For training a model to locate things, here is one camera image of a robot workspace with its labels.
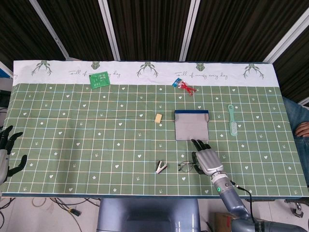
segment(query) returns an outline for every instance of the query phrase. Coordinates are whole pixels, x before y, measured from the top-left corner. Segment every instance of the person's hand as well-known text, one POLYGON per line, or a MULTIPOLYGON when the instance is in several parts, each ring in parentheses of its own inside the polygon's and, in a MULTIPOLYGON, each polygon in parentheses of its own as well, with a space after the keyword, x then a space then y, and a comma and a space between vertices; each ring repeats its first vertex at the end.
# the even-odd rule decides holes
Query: person's hand
POLYGON ((309 137, 309 122, 299 124, 295 130, 295 135, 298 137, 309 137))

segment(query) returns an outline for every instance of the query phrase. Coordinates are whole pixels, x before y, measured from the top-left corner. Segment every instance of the blue jeans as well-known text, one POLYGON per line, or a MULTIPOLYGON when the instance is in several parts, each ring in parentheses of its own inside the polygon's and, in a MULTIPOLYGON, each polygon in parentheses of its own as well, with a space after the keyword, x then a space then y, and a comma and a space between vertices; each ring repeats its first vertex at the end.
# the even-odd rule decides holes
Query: blue jeans
POLYGON ((309 110, 285 97, 283 97, 283 102, 290 121, 306 183, 309 186, 309 137, 297 137, 295 135, 295 130, 298 125, 302 122, 309 121, 309 110))

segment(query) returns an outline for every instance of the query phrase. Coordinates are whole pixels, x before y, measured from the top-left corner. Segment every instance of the wire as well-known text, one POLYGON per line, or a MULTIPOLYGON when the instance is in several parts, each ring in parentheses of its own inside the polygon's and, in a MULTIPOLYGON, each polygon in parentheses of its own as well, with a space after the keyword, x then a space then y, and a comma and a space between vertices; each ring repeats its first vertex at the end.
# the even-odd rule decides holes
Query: wire
POLYGON ((253 213, 252 213, 252 195, 251 195, 251 193, 250 193, 248 190, 246 190, 246 189, 244 189, 244 188, 238 186, 234 181, 232 181, 232 180, 230 180, 230 181, 231 181, 232 185, 234 185, 236 188, 238 188, 239 190, 245 191, 245 192, 247 192, 247 193, 250 195, 250 213, 251 213, 251 219, 252 219, 253 223, 255 223, 255 220, 254 220, 254 217, 253 217, 253 213))
POLYGON ((36 204, 34 204, 34 198, 32 198, 32 205, 34 206, 34 207, 37 207, 37 208, 39 208, 39 207, 41 207, 41 206, 43 206, 44 204, 45 204, 45 202, 46 202, 46 197, 44 198, 44 201, 43 201, 43 203, 42 204, 40 204, 40 205, 36 205, 36 204))
MULTIPOLYGON (((10 205, 10 204, 12 203, 12 201, 14 201, 15 199, 16 199, 15 197, 14 197, 14 198, 10 198, 10 200, 9 200, 9 202, 8 202, 7 204, 5 204, 4 206, 0 207, 0 210, 9 207, 9 205, 10 205)), ((0 215, 1 215, 2 219, 3 219, 2 224, 1 224, 1 226, 0 226, 0 230, 1 230, 1 228, 2 228, 3 225, 4 225, 4 214, 0 211, 0 215)))
POLYGON ((9 205, 10 205, 10 204, 12 203, 12 201, 14 201, 15 199, 16 199, 16 197, 10 198, 10 200, 9 200, 9 202, 8 202, 7 204, 5 204, 4 206, 0 207, 0 210, 9 207, 9 205))
POLYGON ((85 198, 85 200, 86 200, 86 201, 88 201, 89 203, 91 203, 91 204, 93 204, 93 205, 97 206, 97 207, 100 207, 100 206, 99 206, 99 205, 97 205, 96 203, 94 203, 94 202, 90 201, 90 200, 89 200, 89 198, 85 198))
POLYGON ((58 197, 54 198, 54 200, 53 200, 53 198, 50 198, 50 200, 53 201, 53 202, 55 202, 55 203, 58 203, 58 204, 60 204, 60 205, 64 205, 64 206, 82 204, 82 203, 84 203, 84 202, 87 201, 87 200, 84 200, 83 202, 72 203, 72 204, 66 204, 66 203, 64 203, 64 202, 63 202, 60 198, 58 198, 58 197))
POLYGON ((73 216, 73 214, 71 214, 69 211, 68 211, 68 213, 69 213, 69 214, 72 216, 72 218, 75 220, 76 224, 78 225, 78 228, 79 228, 80 232, 83 232, 81 226, 79 225, 78 221, 77 221, 76 218, 73 216))
POLYGON ((4 225, 4 215, 3 215, 3 213, 2 213, 1 211, 0 211, 0 215, 1 215, 2 219, 3 219, 2 224, 1 224, 1 226, 0 226, 0 230, 1 230, 1 228, 2 228, 3 225, 4 225))
POLYGON ((83 232, 81 226, 78 223, 78 221, 76 220, 74 215, 70 212, 70 208, 67 207, 67 205, 73 205, 73 204, 64 204, 64 202, 60 198, 54 198, 54 199, 50 198, 50 200, 55 202, 61 209, 63 209, 64 211, 68 212, 73 217, 73 219, 76 222, 76 224, 78 225, 78 228, 79 228, 80 232, 83 232))
POLYGON ((213 232, 213 228, 212 228, 212 226, 209 224, 209 222, 206 221, 206 224, 207 224, 208 228, 210 229, 210 231, 213 232))

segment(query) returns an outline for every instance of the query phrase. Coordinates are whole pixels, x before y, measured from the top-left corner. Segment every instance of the gray envelope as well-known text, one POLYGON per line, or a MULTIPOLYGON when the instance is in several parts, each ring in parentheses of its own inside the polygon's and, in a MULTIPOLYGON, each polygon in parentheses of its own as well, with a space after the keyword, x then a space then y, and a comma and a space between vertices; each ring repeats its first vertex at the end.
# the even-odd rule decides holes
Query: gray envelope
POLYGON ((175 110, 176 140, 208 140, 208 110, 175 110))

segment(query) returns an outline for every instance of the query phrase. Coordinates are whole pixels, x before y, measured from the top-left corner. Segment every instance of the robotic arm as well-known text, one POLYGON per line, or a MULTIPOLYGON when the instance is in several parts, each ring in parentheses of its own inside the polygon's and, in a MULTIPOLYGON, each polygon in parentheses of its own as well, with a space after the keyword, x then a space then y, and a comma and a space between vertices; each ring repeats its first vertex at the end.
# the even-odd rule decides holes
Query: robotic arm
POLYGON ((9 167, 10 153, 14 146, 14 142, 19 136, 23 134, 22 132, 19 132, 13 134, 8 139, 12 128, 13 126, 9 126, 4 131, 0 132, 0 185, 2 185, 8 177, 11 177, 17 172, 23 170, 27 162, 27 155, 23 155, 20 164, 17 167, 12 169, 9 167))
POLYGON ((270 221, 255 222, 224 172, 218 154, 200 140, 191 141, 197 149, 197 152, 192 153, 195 170, 199 174, 211 177, 227 210, 239 217, 232 221, 232 232, 306 232, 303 228, 290 224, 270 221))

